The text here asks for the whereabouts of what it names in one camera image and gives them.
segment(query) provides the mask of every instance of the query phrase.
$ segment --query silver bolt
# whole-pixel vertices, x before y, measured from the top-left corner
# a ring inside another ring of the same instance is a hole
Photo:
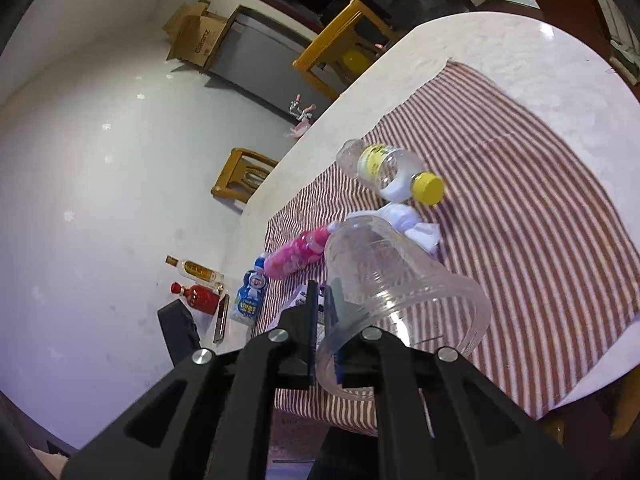
[[[289,332],[283,328],[274,328],[269,332],[269,341],[273,341],[274,343],[283,343],[287,339],[289,339]]]
[[[193,355],[191,355],[191,360],[197,365],[205,365],[211,358],[213,357],[213,353],[211,350],[206,348],[201,348],[200,350],[196,350]]]
[[[446,363],[452,363],[458,358],[458,351],[450,346],[443,346],[438,350],[438,359]]]
[[[377,341],[382,337],[382,330],[375,326],[367,326],[362,332],[362,338],[367,341]]]

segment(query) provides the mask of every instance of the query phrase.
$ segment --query striped tablecloth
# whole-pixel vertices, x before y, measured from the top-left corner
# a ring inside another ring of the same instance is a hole
[[[470,361],[527,413],[545,415],[639,310],[638,252],[602,186],[537,117],[457,62],[364,139],[412,150],[444,178],[445,199],[416,207],[440,224],[442,263],[475,279],[492,303],[489,330]],[[334,163],[271,219],[266,250],[382,205]],[[320,262],[272,281],[255,333],[299,284],[325,275]],[[319,387],[279,390],[276,407],[350,430],[376,428],[372,402]]]

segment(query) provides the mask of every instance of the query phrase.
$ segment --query white marble table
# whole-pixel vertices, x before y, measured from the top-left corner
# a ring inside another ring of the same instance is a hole
[[[362,137],[382,115],[433,78],[447,59],[468,64],[546,122],[598,177],[640,247],[640,104],[618,74],[567,33],[523,16],[472,12],[412,30],[320,117],[249,200],[223,263],[229,290],[264,247],[267,222],[334,160],[345,140]],[[248,329],[228,322],[226,337],[204,346],[242,348]],[[563,403],[577,400],[640,364],[640,322],[631,324]]]

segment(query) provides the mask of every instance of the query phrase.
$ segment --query clear plastic bottle with yellow cap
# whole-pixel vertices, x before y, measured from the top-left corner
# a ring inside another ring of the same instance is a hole
[[[442,179],[427,171],[415,153],[403,148],[352,139],[344,143],[336,161],[348,177],[357,178],[389,202],[413,197],[435,205],[444,195]]]

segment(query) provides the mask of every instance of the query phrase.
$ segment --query transparent plastic cup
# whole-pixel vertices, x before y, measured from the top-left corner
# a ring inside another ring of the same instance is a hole
[[[451,346],[468,356],[484,337],[491,304],[471,278],[449,272],[391,224],[372,216],[346,220],[324,250],[327,285],[324,339],[316,353],[316,377],[329,393],[365,400],[370,388],[338,384],[335,356],[370,325],[405,345],[433,352]]]

